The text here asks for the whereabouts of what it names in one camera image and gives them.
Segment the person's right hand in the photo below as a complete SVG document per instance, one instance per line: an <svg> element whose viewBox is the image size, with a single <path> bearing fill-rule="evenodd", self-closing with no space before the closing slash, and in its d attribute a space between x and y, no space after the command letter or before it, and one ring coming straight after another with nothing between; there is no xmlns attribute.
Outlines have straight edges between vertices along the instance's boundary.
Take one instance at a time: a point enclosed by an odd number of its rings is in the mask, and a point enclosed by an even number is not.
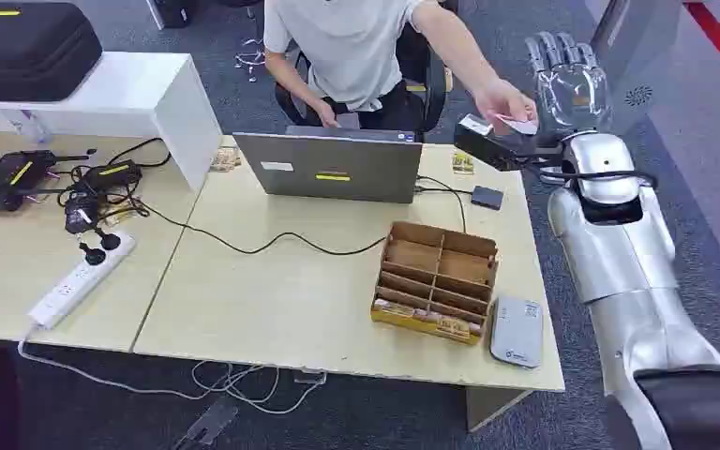
<svg viewBox="0 0 720 450"><path fill-rule="evenodd" d="M321 124L326 128L340 128L341 124L331 105L322 98L316 98L309 102L309 108L316 113Z"/></svg>

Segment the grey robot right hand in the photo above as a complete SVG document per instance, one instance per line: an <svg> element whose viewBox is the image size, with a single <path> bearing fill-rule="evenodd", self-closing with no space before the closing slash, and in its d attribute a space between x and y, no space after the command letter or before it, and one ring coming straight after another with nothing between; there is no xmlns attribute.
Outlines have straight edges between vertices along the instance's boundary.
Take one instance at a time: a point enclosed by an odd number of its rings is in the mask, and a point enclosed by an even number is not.
<svg viewBox="0 0 720 450"><path fill-rule="evenodd" d="M593 48L564 32L539 32L525 44L535 83L538 145L555 146L584 131L611 131L608 81Z"/></svg>

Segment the person's left hand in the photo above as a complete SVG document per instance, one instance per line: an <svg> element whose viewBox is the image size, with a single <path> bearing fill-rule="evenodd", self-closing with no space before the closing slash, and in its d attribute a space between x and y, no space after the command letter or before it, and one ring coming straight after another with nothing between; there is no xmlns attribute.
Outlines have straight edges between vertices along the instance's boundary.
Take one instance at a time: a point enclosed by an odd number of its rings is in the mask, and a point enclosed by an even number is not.
<svg viewBox="0 0 720 450"><path fill-rule="evenodd" d="M533 100L521 93L513 84L503 79L487 80L471 90L477 110L489 122L498 135L511 134L511 129L500 115L516 122L537 119Z"/></svg>

